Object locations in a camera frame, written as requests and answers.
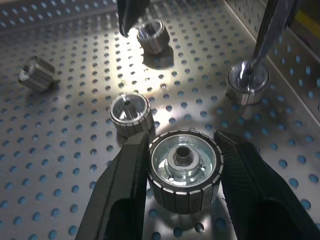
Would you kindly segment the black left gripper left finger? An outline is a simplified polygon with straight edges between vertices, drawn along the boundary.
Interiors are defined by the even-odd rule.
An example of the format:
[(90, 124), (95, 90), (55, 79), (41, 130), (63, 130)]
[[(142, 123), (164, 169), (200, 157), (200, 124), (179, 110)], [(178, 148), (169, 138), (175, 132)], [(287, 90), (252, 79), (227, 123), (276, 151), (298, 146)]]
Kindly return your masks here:
[(127, 139), (95, 184), (77, 240), (142, 240), (149, 157), (147, 132)]

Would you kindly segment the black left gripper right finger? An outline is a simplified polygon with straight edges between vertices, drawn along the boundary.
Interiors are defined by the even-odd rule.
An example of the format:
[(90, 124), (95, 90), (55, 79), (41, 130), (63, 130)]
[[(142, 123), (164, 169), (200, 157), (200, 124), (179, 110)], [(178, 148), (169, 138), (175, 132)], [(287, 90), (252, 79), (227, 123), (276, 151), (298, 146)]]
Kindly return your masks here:
[(243, 138), (216, 131), (222, 189), (238, 240), (320, 240), (320, 230), (286, 181)]

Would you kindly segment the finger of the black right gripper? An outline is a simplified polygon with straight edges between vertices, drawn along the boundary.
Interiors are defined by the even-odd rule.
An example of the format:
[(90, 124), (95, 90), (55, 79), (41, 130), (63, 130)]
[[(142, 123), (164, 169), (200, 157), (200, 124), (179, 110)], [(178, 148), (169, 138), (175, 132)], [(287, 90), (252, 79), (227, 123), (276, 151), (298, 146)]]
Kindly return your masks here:
[(120, 34), (127, 38), (130, 29), (145, 14), (150, 0), (117, 0)]
[(292, 24), (302, 3), (303, 0), (268, 0), (252, 60), (246, 67), (248, 74), (258, 67), (286, 27)]

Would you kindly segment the silver nut top compartment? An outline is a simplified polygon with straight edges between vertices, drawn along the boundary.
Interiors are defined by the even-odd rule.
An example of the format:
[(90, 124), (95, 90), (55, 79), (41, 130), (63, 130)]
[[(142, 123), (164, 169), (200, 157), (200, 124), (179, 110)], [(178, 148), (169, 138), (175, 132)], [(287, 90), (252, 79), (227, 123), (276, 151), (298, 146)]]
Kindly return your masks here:
[(165, 23), (161, 19), (152, 19), (142, 24), (137, 33), (137, 40), (144, 54), (159, 55), (164, 52), (170, 42)]

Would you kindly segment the silver nut compartment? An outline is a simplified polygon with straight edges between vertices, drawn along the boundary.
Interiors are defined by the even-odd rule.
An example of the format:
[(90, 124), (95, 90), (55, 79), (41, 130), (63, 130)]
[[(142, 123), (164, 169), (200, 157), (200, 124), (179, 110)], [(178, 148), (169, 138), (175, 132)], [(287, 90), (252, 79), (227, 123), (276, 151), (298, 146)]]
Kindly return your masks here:
[(174, 130), (149, 145), (148, 182), (166, 210), (193, 215), (209, 208), (218, 195), (224, 168), (220, 147), (193, 130)]
[(20, 69), (18, 83), (42, 93), (55, 81), (55, 67), (38, 56), (32, 56)]
[(165, 23), (161, 19), (152, 19), (142, 24), (137, 33), (137, 40), (144, 54), (159, 55), (164, 52), (170, 42)]

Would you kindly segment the ribbed metal roller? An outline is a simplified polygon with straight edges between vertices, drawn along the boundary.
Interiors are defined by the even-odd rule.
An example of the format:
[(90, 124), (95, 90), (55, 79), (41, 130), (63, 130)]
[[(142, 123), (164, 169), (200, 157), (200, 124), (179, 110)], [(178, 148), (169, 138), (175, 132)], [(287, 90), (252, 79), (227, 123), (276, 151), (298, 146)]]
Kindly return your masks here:
[(150, 132), (154, 119), (149, 100), (137, 92), (125, 92), (110, 105), (110, 118), (117, 132), (129, 138), (140, 132)]
[(227, 73), (226, 96), (237, 105), (256, 105), (269, 81), (269, 72), (263, 64), (251, 66), (249, 61), (242, 61), (232, 65)]

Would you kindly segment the perforated steel tray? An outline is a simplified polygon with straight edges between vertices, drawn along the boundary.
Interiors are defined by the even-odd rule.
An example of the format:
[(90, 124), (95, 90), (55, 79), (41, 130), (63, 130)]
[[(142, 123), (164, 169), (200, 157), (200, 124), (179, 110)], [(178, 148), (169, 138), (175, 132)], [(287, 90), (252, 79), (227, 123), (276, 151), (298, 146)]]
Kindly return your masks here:
[[(320, 56), (292, 30), (269, 52), (257, 106), (225, 96), (247, 60), (264, 0), (151, 0), (168, 53), (122, 37), (116, 0), (0, 0), (0, 240), (74, 240), (98, 177), (117, 155), (108, 107), (123, 92), (151, 104), (154, 133), (221, 130), (252, 142), (320, 228)], [(37, 92), (18, 83), (32, 56), (55, 67)]]

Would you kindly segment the yellow tape frame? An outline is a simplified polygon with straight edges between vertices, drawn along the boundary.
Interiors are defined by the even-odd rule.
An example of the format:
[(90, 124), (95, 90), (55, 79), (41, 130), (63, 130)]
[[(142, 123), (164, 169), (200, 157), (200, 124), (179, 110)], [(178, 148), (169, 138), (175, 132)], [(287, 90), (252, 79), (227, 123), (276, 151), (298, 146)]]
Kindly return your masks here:
[(310, 17), (308, 14), (306, 14), (301, 10), (297, 12), (295, 19), (299, 23), (305, 24), (305, 25), (320, 25), (320, 20)]

